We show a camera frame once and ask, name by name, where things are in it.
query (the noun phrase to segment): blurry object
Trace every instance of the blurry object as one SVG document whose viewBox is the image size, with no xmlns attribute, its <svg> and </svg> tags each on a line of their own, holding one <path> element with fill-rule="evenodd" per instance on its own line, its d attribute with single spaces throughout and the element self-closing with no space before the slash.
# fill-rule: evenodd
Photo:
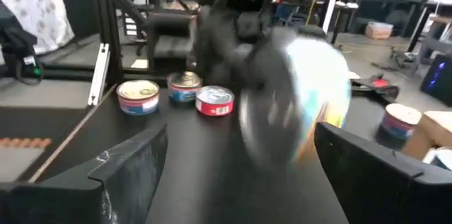
<svg viewBox="0 0 452 224">
<path fill-rule="evenodd" d="M 195 1 L 187 1 L 186 5 L 190 8 L 190 10 L 195 11 L 199 4 Z M 170 2 L 165 2 L 162 4 L 162 8 L 164 9 L 176 9 L 180 11 L 184 11 L 185 8 L 176 0 L 171 0 Z"/>
<path fill-rule="evenodd" d="M 383 73 L 378 73 L 369 78 L 350 79 L 352 82 L 353 95 L 360 95 L 362 93 L 373 93 L 378 96 L 382 103 L 394 103 L 400 92 L 400 88 L 391 83 L 389 80 L 383 78 Z"/>
<path fill-rule="evenodd" d="M 402 10 L 393 10 L 385 18 L 385 23 L 394 25 L 394 28 L 403 28 L 408 22 L 408 14 Z"/>
<path fill-rule="evenodd" d="M 392 31 L 393 25 L 369 22 L 366 27 L 366 36 L 373 40 L 386 40 L 391 36 Z"/>
<path fill-rule="evenodd" d="M 297 30 L 300 35 L 326 40 L 326 33 L 317 25 L 301 25 Z"/>
<path fill-rule="evenodd" d="M 416 63 L 417 54 L 412 52 L 405 52 L 404 50 L 398 50 L 395 47 L 391 47 L 391 59 L 394 59 L 395 64 L 397 64 L 398 69 L 410 69 L 411 71 L 416 71 L 418 64 Z"/>
<path fill-rule="evenodd" d="M 251 67 L 260 68 L 265 86 L 244 90 L 239 106 L 246 149 L 257 165 L 271 170 L 293 167 L 315 154 L 316 123 L 341 127 L 351 95 L 342 54 L 324 40 L 286 30 L 274 28 L 263 40 Z"/>
</svg>

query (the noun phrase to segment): black table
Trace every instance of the black table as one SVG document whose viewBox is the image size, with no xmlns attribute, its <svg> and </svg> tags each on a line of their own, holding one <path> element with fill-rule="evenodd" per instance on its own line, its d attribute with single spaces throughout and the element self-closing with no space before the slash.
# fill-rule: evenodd
<svg viewBox="0 0 452 224">
<path fill-rule="evenodd" d="M 382 115 L 382 106 L 354 98 L 345 128 L 372 135 Z M 108 95 L 41 178 L 94 158 L 159 119 L 167 122 L 169 148 L 147 223 L 347 223 L 315 154 L 296 172 L 259 171 L 244 149 L 237 114 L 210 118 L 174 107 L 166 90 L 159 112 L 146 117 L 123 114 L 116 95 Z"/>
</svg>

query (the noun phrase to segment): can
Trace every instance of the can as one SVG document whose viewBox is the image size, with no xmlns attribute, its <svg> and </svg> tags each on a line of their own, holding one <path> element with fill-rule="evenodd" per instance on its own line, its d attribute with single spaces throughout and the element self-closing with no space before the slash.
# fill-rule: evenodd
<svg viewBox="0 0 452 224">
<path fill-rule="evenodd" d="M 202 85 L 199 76 L 189 71 L 170 74 L 167 83 L 169 97 L 176 102 L 193 102 Z"/>
<path fill-rule="evenodd" d="M 407 140 L 421 120 L 421 116 L 422 114 L 412 107 L 397 103 L 389 104 L 386 106 L 381 128 L 395 138 Z"/>
<path fill-rule="evenodd" d="M 119 106 L 130 115 L 145 115 L 158 108 L 159 87 L 147 80 L 122 83 L 117 88 Z"/>
<path fill-rule="evenodd" d="M 212 117 L 230 114 L 234 107 L 234 94 L 220 86 L 204 86 L 196 94 L 196 109 Z"/>
</svg>

